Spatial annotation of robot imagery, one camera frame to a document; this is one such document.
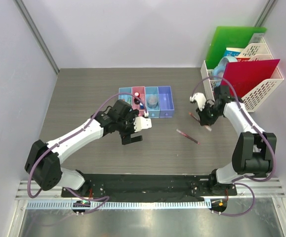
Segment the red ink bottle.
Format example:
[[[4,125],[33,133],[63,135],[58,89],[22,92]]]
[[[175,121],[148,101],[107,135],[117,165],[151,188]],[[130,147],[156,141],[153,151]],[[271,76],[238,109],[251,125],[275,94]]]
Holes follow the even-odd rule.
[[[134,103],[135,104],[139,104],[140,103],[140,101],[138,100],[138,98],[140,97],[140,93],[139,92],[135,92],[134,93]]]

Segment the dark red pen refill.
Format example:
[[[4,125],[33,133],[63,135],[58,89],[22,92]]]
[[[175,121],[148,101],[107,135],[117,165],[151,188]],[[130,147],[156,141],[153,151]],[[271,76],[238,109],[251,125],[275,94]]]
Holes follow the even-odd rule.
[[[191,136],[187,135],[186,133],[182,132],[181,130],[177,129],[176,130],[179,134],[183,135],[184,137],[186,137],[187,139],[193,141],[194,143],[200,145],[200,142],[197,141],[196,139],[192,138]]]

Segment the clear paper clip jar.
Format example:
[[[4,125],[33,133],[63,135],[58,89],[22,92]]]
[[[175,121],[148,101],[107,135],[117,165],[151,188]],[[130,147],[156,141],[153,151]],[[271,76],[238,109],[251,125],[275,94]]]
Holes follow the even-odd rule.
[[[151,94],[147,97],[147,106],[149,109],[156,109],[159,106],[158,96]]]

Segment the purple drawer box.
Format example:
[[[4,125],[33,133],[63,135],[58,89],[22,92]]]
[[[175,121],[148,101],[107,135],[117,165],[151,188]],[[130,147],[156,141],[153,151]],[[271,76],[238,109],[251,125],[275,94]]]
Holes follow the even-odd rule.
[[[170,86],[159,86],[159,118],[171,118],[174,115],[174,103]]]

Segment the light blue drawer box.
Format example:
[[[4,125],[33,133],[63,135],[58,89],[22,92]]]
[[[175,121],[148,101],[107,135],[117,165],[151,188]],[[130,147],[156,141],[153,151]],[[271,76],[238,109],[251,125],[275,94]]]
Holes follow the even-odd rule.
[[[119,88],[119,99],[127,102],[128,98],[131,98],[133,100],[133,97],[130,95],[132,94],[132,87],[121,87]]]

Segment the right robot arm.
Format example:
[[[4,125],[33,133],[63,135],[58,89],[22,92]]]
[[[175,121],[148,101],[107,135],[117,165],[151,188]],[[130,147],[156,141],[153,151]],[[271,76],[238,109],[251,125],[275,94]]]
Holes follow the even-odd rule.
[[[196,112],[201,126],[212,126],[219,117],[225,117],[238,135],[231,162],[209,174],[207,188],[210,193],[219,195],[243,178],[262,182],[273,173],[275,134],[265,132],[254,122],[242,99],[232,95],[229,86],[216,87],[213,102],[199,92],[190,96],[190,102],[198,106]]]

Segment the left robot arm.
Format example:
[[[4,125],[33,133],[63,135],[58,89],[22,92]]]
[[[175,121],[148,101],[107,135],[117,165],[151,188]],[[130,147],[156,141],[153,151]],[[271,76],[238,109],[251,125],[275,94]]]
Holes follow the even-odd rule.
[[[47,143],[42,140],[34,142],[25,170],[43,191],[61,186],[84,197],[89,193],[91,181],[79,170],[62,168],[62,163],[88,143],[115,131],[119,132],[123,145],[142,141],[142,136],[131,135],[151,126],[148,114],[140,116],[139,111],[132,109],[130,104],[118,100],[113,106],[96,112],[85,123],[59,138]]]

